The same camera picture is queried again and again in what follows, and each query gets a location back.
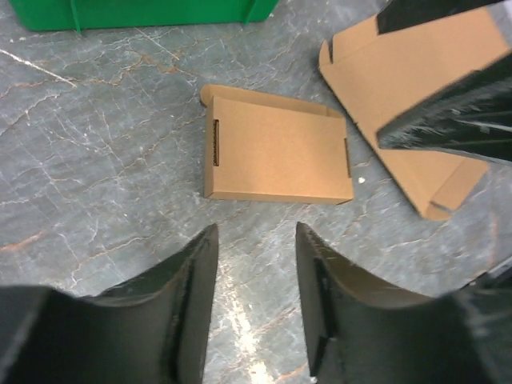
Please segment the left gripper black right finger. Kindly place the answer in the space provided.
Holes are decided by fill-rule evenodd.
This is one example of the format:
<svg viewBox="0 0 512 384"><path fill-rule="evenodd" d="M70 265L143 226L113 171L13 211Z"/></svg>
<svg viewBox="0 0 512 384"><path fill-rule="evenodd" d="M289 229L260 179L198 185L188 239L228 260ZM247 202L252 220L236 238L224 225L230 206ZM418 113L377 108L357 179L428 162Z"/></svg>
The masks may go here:
<svg viewBox="0 0 512 384"><path fill-rule="evenodd" d="M295 253L317 382L510 382L510 261L432 298L352 263L304 223Z"/></svg>

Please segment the flat brown cardboard sheet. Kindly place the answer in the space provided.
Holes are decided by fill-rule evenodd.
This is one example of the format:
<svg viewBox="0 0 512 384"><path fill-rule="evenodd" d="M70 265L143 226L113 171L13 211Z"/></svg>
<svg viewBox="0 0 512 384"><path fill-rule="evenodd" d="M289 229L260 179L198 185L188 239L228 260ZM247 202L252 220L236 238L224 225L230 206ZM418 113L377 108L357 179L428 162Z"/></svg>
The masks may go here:
<svg viewBox="0 0 512 384"><path fill-rule="evenodd" d="M377 132L435 92L510 52L486 8L378 34L368 18L324 41L319 70L364 139L425 219L444 221L487 171L481 160L384 150Z"/></svg>

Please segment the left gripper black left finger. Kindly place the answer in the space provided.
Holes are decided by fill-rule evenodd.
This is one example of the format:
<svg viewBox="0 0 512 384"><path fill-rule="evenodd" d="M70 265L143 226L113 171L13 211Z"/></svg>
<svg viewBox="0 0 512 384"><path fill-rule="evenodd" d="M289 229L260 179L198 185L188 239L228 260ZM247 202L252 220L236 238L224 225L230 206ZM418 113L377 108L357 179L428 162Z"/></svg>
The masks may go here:
<svg viewBox="0 0 512 384"><path fill-rule="evenodd" d="M1 288L4 383L200 383L218 228L96 296Z"/></svg>

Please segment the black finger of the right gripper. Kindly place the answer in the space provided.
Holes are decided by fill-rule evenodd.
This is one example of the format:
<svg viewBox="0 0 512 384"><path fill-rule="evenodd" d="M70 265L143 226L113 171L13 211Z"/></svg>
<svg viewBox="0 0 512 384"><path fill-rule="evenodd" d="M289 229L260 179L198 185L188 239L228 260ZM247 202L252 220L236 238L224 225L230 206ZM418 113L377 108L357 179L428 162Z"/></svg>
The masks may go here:
<svg viewBox="0 0 512 384"><path fill-rule="evenodd" d="M511 163L511 55L475 70L377 132L378 146Z"/></svg>
<svg viewBox="0 0 512 384"><path fill-rule="evenodd" d="M404 30L441 18L483 8L491 11L491 17L506 35L511 35L511 1L487 0L395 0L388 1L377 14L379 34Z"/></svg>

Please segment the green plastic crate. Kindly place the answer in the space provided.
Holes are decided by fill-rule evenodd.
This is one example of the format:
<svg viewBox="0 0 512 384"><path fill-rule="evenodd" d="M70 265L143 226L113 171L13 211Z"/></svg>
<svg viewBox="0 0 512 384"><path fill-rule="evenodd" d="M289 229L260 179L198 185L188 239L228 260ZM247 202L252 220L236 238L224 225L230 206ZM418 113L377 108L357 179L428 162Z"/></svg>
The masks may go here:
<svg viewBox="0 0 512 384"><path fill-rule="evenodd" d="M32 31L262 22L277 0L11 0Z"/></svg>

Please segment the small brown cardboard box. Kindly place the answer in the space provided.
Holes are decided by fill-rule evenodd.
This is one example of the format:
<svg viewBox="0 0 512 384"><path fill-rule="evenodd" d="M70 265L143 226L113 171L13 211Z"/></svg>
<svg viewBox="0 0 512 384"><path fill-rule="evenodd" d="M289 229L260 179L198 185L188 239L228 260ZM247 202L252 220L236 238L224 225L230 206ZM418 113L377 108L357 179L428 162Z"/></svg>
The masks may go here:
<svg viewBox="0 0 512 384"><path fill-rule="evenodd" d="M346 120L322 104L205 85L204 196L340 205L354 197Z"/></svg>

